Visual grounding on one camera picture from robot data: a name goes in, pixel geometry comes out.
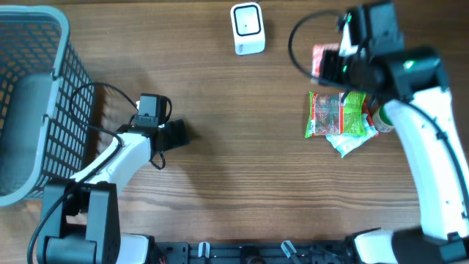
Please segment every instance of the small white box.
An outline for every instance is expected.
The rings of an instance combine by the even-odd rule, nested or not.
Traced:
[[[231,10],[234,49],[238,55],[255,54],[265,48],[264,22],[256,2],[236,4]]]

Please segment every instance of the gray basket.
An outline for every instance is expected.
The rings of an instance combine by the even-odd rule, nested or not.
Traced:
[[[53,7],[0,6],[0,206],[37,199],[53,177],[84,165],[88,130],[71,121],[72,91],[91,81]],[[75,97],[89,122],[95,88]]]

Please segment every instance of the green light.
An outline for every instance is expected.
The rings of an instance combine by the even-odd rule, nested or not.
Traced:
[[[416,61],[412,61],[412,60],[408,60],[408,61],[404,62],[404,64],[403,64],[404,69],[409,70],[415,63],[416,63]]]

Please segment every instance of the plastic wrapper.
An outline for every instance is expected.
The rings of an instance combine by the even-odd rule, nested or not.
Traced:
[[[312,75],[320,77],[321,73],[321,62],[324,55],[324,51],[338,51],[340,45],[338,43],[334,44],[318,44],[313,47],[313,71]],[[312,79],[312,83],[317,84],[317,81]]]
[[[332,146],[341,153],[342,158],[345,157],[350,151],[360,147],[368,139],[378,135],[378,131],[368,120],[369,114],[362,114],[362,122],[366,131],[365,136],[350,136],[350,135],[327,135],[325,138],[332,144]]]
[[[305,138],[320,135],[366,135],[361,119],[365,100],[362,92],[351,92],[341,103],[343,92],[336,95],[309,93],[309,119]]]

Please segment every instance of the wooden table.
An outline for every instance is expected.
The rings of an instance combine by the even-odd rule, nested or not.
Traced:
[[[173,119],[183,118],[192,135],[189,146],[166,153],[163,171],[148,165],[133,177],[119,200],[121,231],[157,241],[309,241],[418,224],[416,190],[395,133],[343,159],[326,139],[303,136],[308,92],[338,90],[311,84],[292,66],[289,33],[310,12],[359,3],[265,0],[267,46],[253,56],[235,55],[232,1],[57,5],[95,80],[133,100],[142,92],[170,97]],[[432,45],[446,60],[466,150],[468,7],[463,0],[396,3],[407,46]],[[318,20],[298,36],[305,65],[313,44],[340,40],[333,26]],[[106,128],[132,114],[113,93],[101,92],[99,101],[96,121]],[[101,136],[93,149],[109,141]],[[0,263],[25,262],[39,212],[40,202],[0,209]]]

